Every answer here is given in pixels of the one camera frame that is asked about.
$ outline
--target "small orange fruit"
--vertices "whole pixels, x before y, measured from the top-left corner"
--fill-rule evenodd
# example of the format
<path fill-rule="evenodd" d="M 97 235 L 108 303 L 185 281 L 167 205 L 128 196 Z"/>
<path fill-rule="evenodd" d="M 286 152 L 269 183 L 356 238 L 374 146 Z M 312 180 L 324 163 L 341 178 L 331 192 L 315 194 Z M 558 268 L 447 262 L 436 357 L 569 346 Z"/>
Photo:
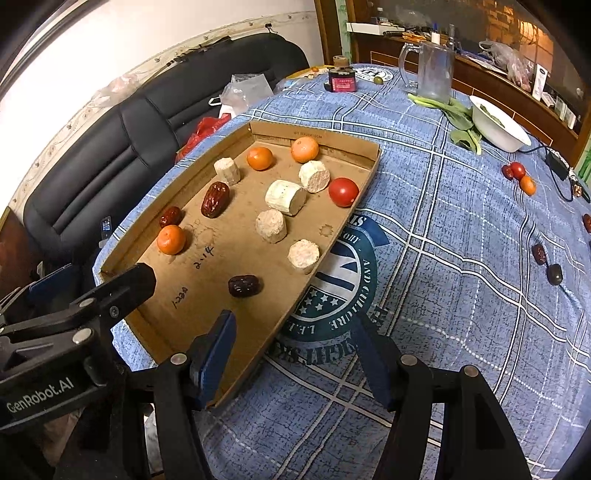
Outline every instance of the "small orange fruit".
<path fill-rule="evenodd" d="M 176 255 L 183 248 L 187 240 L 184 230 L 178 225 L 165 226 L 156 239 L 158 249 L 166 255 Z"/>
<path fill-rule="evenodd" d="M 298 138 L 291 146 L 291 156 L 299 163 L 306 163 L 314 160 L 318 155 L 320 147 L 312 137 Z"/>
<path fill-rule="evenodd" d="M 273 152 L 267 147 L 251 148 L 246 161 L 254 170 L 266 170 L 273 165 Z"/>
<path fill-rule="evenodd" d="M 534 179 L 531 178 L 529 175 L 525 175 L 519 181 L 519 186 L 521 190 L 525 192 L 525 194 L 529 195 L 530 197 L 535 193 L 535 182 Z"/>

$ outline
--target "white bowl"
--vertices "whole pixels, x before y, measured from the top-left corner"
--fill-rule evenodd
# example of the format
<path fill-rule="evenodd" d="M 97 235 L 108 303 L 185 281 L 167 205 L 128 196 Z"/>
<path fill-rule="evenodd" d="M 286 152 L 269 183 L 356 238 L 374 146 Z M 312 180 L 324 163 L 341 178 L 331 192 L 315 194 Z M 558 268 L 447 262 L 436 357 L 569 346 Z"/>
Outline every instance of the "white bowl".
<path fill-rule="evenodd" d="M 525 130 L 503 110 L 490 102 L 472 95 L 470 101 L 474 105 L 472 109 L 472 120 L 478 131 L 493 145 L 506 152 L 513 153 L 524 145 L 531 146 L 531 140 Z M 498 125 L 491 115 L 501 123 Z"/>

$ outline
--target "bottle cap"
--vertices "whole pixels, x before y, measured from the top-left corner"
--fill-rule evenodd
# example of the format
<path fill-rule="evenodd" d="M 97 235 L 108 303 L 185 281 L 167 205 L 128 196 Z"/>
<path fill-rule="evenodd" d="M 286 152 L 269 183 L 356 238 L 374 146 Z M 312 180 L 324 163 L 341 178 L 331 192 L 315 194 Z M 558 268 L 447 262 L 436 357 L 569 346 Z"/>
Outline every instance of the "bottle cap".
<path fill-rule="evenodd" d="M 351 64 L 349 63 L 349 59 L 347 57 L 343 57 L 341 55 L 335 55 L 333 57 L 333 65 L 335 67 L 345 69 L 345 68 L 348 68 Z"/>

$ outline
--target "blue tablecloth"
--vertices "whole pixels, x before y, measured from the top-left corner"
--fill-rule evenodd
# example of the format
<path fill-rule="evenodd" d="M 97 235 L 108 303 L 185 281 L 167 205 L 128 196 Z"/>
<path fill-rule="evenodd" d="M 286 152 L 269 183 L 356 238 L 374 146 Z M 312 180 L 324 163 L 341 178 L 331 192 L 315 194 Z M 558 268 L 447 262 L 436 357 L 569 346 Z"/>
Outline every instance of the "blue tablecloth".
<path fill-rule="evenodd" d="M 281 334 L 236 398 L 200 417 L 219 479 L 371 478 L 392 414 L 372 397 L 349 339 L 350 309 L 379 320 L 403 352 L 485 376 L 521 442 L 532 476 L 552 478 L 591 420 L 590 236 L 582 199 L 558 196 L 540 152 L 478 157 L 449 141 L 438 110 L 412 104 L 399 75 L 356 93 L 301 81 L 239 116 L 189 154 L 199 157 L 252 119 L 378 142 L 379 171 Z M 456 97 L 469 105 L 468 98 Z M 537 182 L 527 197 L 501 166 L 518 160 Z M 172 168 L 115 231 L 127 227 L 193 160 Z M 560 183 L 568 192 L 568 182 Z M 530 248 L 541 243 L 564 281 L 550 285 Z M 124 322 L 115 345 L 133 369 L 153 364 Z M 443 409 L 433 410 L 423 469 L 437 465 Z M 495 465 L 482 465 L 494 469 Z"/>

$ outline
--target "black couch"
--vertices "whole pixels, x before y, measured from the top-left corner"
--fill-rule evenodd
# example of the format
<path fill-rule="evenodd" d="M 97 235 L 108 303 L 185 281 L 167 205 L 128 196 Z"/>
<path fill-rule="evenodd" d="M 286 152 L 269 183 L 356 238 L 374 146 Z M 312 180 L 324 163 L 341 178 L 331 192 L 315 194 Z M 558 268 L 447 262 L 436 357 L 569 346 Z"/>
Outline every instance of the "black couch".
<path fill-rule="evenodd" d="M 308 68 L 302 50 L 279 35 L 226 39 L 143 85 L 105 113 L 58 160 L 31 194 L 24 225 L 54 267 L 83 265 L 82 290 L 99 252 L 100 221 L 113 228 L 173 166 L 199 120 L 217 117 L 218 96 L 234 73 L 264 73 L 273 88 Z"/>

